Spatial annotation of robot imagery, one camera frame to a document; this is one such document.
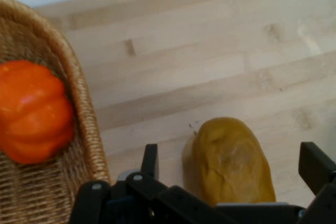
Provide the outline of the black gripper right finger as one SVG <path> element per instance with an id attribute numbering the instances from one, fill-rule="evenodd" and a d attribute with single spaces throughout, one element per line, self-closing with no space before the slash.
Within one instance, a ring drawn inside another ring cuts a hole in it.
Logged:
<path id="1" fill-rule="evenodd" d="M 314 142 L 302 142 L 298 171 L 315 195 L 299 223 L 335 224 L 335 162 Z"/>

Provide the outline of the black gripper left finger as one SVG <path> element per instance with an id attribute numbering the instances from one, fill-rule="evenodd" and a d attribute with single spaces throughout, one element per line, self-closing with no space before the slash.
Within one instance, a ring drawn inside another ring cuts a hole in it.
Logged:
<path id="1" fill-rule="evenodd" d="M 81 185 L 69 223 L 235 223 L 179 186 L 158 180 L 157 144 L 145 147 L 141 169 L 113 186 L 102 180 Z"/>

